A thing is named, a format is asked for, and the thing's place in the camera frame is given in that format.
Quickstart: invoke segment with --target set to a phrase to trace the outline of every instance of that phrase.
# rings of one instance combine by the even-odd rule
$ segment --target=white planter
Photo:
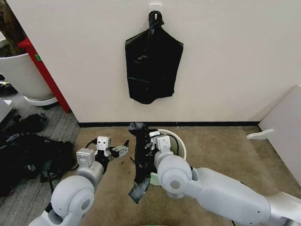
[[[185,147],[185,144],[183,143],[183,141],[181,140],[181,138],[179,138],[178,135],[176,135],[175,133],[173,133],[169,130],[166,130],[166,129],[158,129],[158,130],[160,131],[161,134],[169,134],[169,135],[173,135],[175,138],[177,138],[177,141],[179,143],[179,156],[186,160],[186,147]],[[174,152],[174,154],[176,154],[177,144],[173,138],[170,138],[170,145],[171,145],[170,150],[172,152]],[[150,173],[150,178],[151,178],[150,184],[156,185],[156,186],[160,185],[157,173],[153,173],[153,172]]]
[[[0,73],[23,96],[33,100],[54,97],[29,55],[0,57]]]

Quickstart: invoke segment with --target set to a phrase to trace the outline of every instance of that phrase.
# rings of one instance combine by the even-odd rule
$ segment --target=black bag
[[[173,95],[183,52],[183,43],[162,29],[159,11],[150,12],[149,23],[149,29],[126,40],[129,94],[142,104]]]

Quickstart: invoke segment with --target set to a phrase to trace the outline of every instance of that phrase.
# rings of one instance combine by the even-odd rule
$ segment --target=floor
[[[79,126],[73,113],[65,113],[60,105],[55,105],[48,110],[42,107],[29,105],[22,95],[1,96],[11,99],[16,112],[8,115],[7,124],[11,117],[20,114],[23,118],[30,114],[44,113],[48,120],[41,136],[58,141],[75,143],[79,133]],[[0,226],[26,226],[42,213],[51,198],[49,184],[40,183],[40,178],[22,180],[9,197],[0,198]]]
[[[201,208],[196,200],[169,198],[158,186],[150,186],[139,204],[127,195],[133,186],[135,137],[126,127],[81,128],[75,150],[97,136],[110,136],[117,146],[130,139],[127,156],[109,163],[95,193],[91,210],[80,226],[231,226],[228,219]],[[284,191],[301,198],[301,188],[266,140],[248,140],[258,127],[167,127],[185,143],[187,162],[207,167],[242,181],[262,195]]]
[[[48,117],[42,136],[55,140],[75,142],[74,150],[84,147],[96,136],[110,136],[111,145],[123,144],[130,139],[130,152],[109,163],[95,194],[92,209],[81,220],[80,226],[231,226],[222,217],[202,209],[198,203],[184,197],[169,198],[161,187],[150,186],[139,204],[127,195],[133,186],[135,166],[135,138],[126,127],[79,129],[72,113],[65,114],[60,106],[49,110],[28,105],[21,95],[12,99],[17,112],[23,117],[45,113]],[[247,184],[263,195],[279,190],[301,197],[301,188],[266,140],[248,140],[246,135],[258,132],[258,127],[167,127],[185,143],[187,161],[193,167],[208,167]],[[25,226],[42,213],[50,200],[48,183],[39,179],[21,181],[10,197],[0,198],[0,225]]]

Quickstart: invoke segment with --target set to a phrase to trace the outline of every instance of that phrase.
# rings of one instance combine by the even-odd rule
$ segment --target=white wall
[[[158,0],[184,43],[173,97],[129,98],[151,0],[8,0],[79,122],[259,121],[301,83],[300,0]]]

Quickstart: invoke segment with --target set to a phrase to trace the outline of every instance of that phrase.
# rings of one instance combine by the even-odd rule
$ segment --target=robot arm
[[[158,180],[172,198],[190,196],[206,210],[243,225],[301,224],[301,200],[285,193],[262,196],[238,180],[208,168],[191,168],[170,151],[168,136],[155,138]]]
[[[110,147],[109,137],[98,137],[94,141],[96,152],[88,148],[76,152],[79,164],[76,175],[56,186],[49,205],[29,226],[75,226],[89,211],[107,164],[128,152],[128,141],[118,147]]]

